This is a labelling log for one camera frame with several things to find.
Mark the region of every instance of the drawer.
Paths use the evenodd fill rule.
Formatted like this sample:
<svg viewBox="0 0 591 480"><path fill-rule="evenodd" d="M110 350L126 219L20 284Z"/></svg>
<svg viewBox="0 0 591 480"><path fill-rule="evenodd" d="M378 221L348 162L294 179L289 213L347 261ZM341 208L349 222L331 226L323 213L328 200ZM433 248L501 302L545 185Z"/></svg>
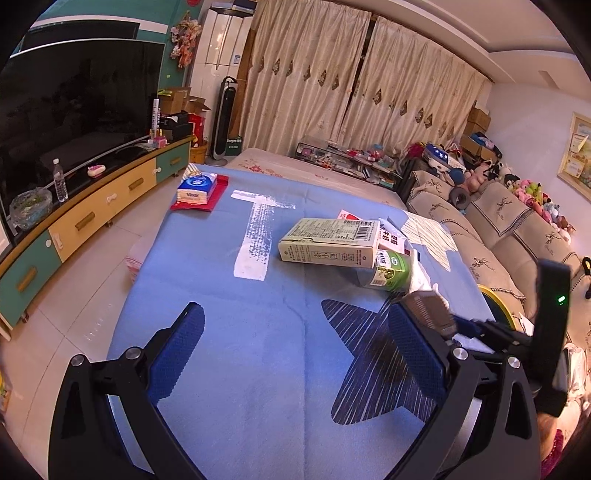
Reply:
<svg viewBox="0 0 591 480"><path fill-rule="evenodd" d="M49 231L43 232L0 278L0 313L11 326L61 266Z"/></svg>
<svg viewBox="0 0 591 480"><path fill-rule="evenodd" d="M82 200L49 227L51 239L56 245L62 262L111 220L111 209L105 195L107 187L101 188Z"/></svg>
<svg viewBox="0 0 591 480"><path fill-rule="evenodd" d="M156 186L155 169L156 159L153 158L99 190L104 192L103 199L109 206L111 218Z"/></svg>
<svg viewBox="0 0 591 480"><path fill-rule="evenodd" d="M159 170L156 173L156 181L158 183L187 167L189 164L190 147L191 142L187 142L180 147L173 148L156 157L156 169Z"/></svg>

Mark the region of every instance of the red box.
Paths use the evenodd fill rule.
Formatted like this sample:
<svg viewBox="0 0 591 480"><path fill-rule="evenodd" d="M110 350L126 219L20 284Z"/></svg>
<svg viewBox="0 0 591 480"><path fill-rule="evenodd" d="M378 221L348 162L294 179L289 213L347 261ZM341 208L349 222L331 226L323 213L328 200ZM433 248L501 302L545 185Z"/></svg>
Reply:
<svg viewBox="0 0 591 480"><path fill-rule="evenodd" d="M193 124L193 135L197 137L197 145L203 145L203 130L205 128L205 119L202 116L195 115L194 113L189 114L189 123Z"/></svg>

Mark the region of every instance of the cardboard box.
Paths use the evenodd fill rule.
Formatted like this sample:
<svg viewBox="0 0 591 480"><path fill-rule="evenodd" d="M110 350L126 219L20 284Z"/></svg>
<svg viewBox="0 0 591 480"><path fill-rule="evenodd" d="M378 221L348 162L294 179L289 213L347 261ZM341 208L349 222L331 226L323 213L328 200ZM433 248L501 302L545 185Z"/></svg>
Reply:
<svg viewBox="0 0 591 480"><path fill-rule="evenodd" d="M496 154L492 150L489 150L486 147L482 147L482 149L480 151L480 157L483 161L492 161L492 162L496 161Z"/></svg>
<svg viewBox="0 0 591 480"><path fill-rule="evenodd" d="M482 128L478 124L475 124L474 122L468 122L466 124L466 128L464 129L464 135L467 135L469 137L470 135L478 133L478 132L482 132L485 134L486 129Z"/></svg>
<svg viewBox="0 0 591 480"><path fill-rule="evenodd" d="M479 108L474 107L472 110L470 110L468 121L476 125L480 125L480 127L483 129L481 130L482 133L486 133L486 130L488 130L488 127L491 124L491 117Z"/></svg>
<svg viewBox="0 0 591 480"><path fill-rule="evenodd" d="M462 139L460 140L460 146L463 150L467 151L473 157L480 157L482 145L480 145L477 142L474 142L474 140L468 137L467 135L462 135Z"/></svg>
<svg viewBox="0 0 591 480"><path fill-rule="evenodd" d="M372 268L379 222L303 218L279 242L281 259L339 267Z"/></svg>
<svg viewBox="0 0 591 480"><path fill-rule="evenodd" d="M205 98L189 96L184 102L183 110L199 115L202 112L210 112L212 109L205 105Z"/></svg>
<svg viewBox="0 0 591 480"><path fill-rule="evenodd" d="M191 87L171 87L166 88L158 95L160 100L160 114L172 115L179 113L185 104L185 100L189 98Z"/></svg>

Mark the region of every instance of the ceiling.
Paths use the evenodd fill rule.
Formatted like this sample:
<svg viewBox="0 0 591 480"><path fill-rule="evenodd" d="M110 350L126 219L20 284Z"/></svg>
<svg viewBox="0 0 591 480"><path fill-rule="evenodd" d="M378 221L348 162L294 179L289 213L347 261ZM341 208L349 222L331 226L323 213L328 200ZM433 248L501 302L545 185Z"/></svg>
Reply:
<svg viewBox="0 0 591 480"><path fill-rule="evenodd" d="M432 38L498 83L591 100L591 81L558 29L530 0L339 0Z"/></svg>

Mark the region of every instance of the water bottle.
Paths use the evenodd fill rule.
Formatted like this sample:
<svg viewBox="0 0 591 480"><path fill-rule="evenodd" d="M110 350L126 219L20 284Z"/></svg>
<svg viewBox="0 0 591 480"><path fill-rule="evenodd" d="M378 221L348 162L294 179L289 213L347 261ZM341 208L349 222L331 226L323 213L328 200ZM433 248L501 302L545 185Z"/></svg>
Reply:
<svg viewBox="0 0 591 480"><path fill-rule="evenodd" d="M53 161L53 181L56 184L57 199L60 203L64 203L68 199L68 190L66 189L66 178L64 177L64 171L61 169L59 158Z"/></svg>

